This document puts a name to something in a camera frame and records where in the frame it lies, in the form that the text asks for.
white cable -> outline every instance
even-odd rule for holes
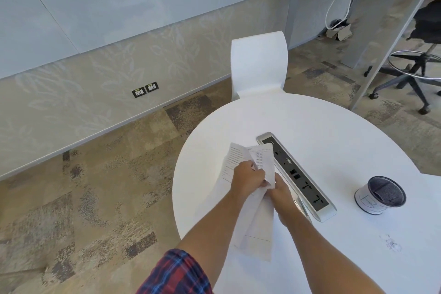
[[[348,15],[349,15],[349,10],[350,10],[350,8],[351,8],[352,0],[349,0],[348,10],[346,11],[346,15],[345,15],[345,17],[343,18],[343,20],[341,20],[338,24],[336,24],[336,25],[334,25],[334,26],[332,26],[332,27],[329,27],[329,26],[328,26],[328,13],[329,13],[329,10],[331,9],[332,5],[334,5],[334,2],[335,2],[335,1],[336,1],[336,0],[333,0],[333,1],[332,1],[331,5],[329,5],[328,10],[326,11],[326,15],[325,15],[325,26],[326,26],[327,29],[334,29],[334,28],[336,28],[339,24],[341,24],[343,21],[345,21],[346,18],[348,17]]]

cup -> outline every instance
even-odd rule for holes
[[[401,207],[406,203],[406,194],[392,179],[375,176],[354,195],[357,205],[366,213],[382,214],[387,208]]]

forearm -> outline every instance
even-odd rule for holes
[[[357,265],[333,247],[297,209],[285,214],[284,219],[313,294],[384,293]]]
[[[201,265],[212,286],[221,273],[244,202],[243,198],[228,192],[178,244],[179,249],[188,252]]]

plaid shirt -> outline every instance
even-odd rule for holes
[[[168,250],[136,294],[212,294],[210,281],[187,252]]]

white round table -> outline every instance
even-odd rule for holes
[[[180,237],[195,224],[196,208],[216,182],[230,142],[256,145],[272,132],[337,208],[313,225],[388,294],[438,294],[441,286],[441,209],[407,155],[381,130],[332,103],[295,94],[231,102],[191,133],[176,164],[173,210]],[[406,204],[382,215],[362,211],[354,192],[375,175],[390,177]],[[288,230],[274,216],[272,261],[229,251],[214,291],[310,293]]]

